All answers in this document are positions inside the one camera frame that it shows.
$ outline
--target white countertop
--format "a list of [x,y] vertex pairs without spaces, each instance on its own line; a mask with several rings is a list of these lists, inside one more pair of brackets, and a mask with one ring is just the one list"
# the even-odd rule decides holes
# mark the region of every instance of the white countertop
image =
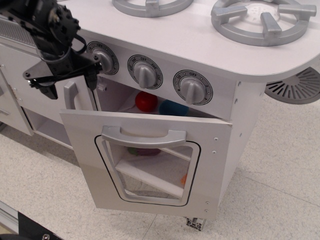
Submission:
[[66,0],[61,4],[71,10],[82,29],[203,63],[213,71],[244,76],[241,81],[245,76],[255,76],[256,82],[272,82],[276,75],[284,79],[318,60],[318,0],[297,1],[318,7],[305,35],[292,43],[273,47],[245,45],[219,34],[211,23],[215,2],[194,0],[177,14],[156,18],[126,15],[114,8],[112,0]]

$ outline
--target vent grille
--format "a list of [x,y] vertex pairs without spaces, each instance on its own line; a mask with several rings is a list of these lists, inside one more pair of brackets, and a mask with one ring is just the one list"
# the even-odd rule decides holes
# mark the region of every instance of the vent grille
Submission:
[[0,19],[0,36],[32,47],[36,46],[26,30],[17,23],[5,19]]
[[309,104],[320,99],[320,73],[309,67],[282,81],[269,82],[265,93],[288,104]]

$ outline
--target screw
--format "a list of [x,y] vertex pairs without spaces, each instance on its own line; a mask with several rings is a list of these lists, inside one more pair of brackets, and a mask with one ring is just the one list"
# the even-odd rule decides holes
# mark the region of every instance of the screw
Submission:
[[44,234],[42,236],[42,240],[49,240],[50,239],[50,235],[49,234]]

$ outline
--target knob dial label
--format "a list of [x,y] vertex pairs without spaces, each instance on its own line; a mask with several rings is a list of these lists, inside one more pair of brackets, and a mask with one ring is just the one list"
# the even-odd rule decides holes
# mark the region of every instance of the knob dial label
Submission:
[[201,101],[194,103],[194,105],[205,105],[211,101],[214,92],[209,81],[201,74],[192,70],[179,71],[173,78],[174,89],[183,100],[186,100],[186,97],[182,94],[181,87],[186,78],[200,82],[205,88],[205,97]]
[[105,52],[107,55],[109,55],[112,58],[112,61],[113,61],[112,69],[108,72],[105,72],[104,74],[106,75],[116,74],[119,70],[119,62],[114,52],[103,43],[98,41],[92,41],[87,45],[86,51],[88,53],[93,53],[95,50],[101,50],[102,52]]
[[162,72],[161,72],[160,68],[158,67],[158,65],[154,61],[152,61],[150,58],[143,56],[143,55],[133,55],[128,60],[128,71],[129,71],[131,77],[133,78],[133,80],[136,81],[137,83],[139,83],[139,80],[135,77],[135,65],[141,64],[141,63],[146,64],[149,67],[151,67],[155,71],[155,74],[156,74],[156,83],[152,86],[147,87],[147,89],[159,88],[163,82]]

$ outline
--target control knob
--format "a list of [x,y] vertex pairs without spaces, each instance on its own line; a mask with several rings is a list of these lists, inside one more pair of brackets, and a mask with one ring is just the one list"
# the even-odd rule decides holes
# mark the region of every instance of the control knob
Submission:
[[143,55],[133,55],[129,58],[128,71],[142,89],[157,89],[163,82],[163,75],[158,65]]
[[188,105],[205,105],[211,101],[214,94],[209,81],[192,70],[177,72],[173,78],[173,86]]
[[134,76],[142,89],[152,87],[158,80],[156,71],[143,62],[134,65]]
[[185,78],[181,81],[181,94],[187,104],[192,105],[201,102],[206,97],[206,87],[196,78]]
[[92,41],[87,46],[87,52],[99,55],[103,73],[114,75],[119,70],[119,62],[114,52],[106,45],[98,41]]
[[100,56],[103,72],[109,73],[114,67],[114,61],[112,57],[106,51],[99,48],[94,49],[92,53]]

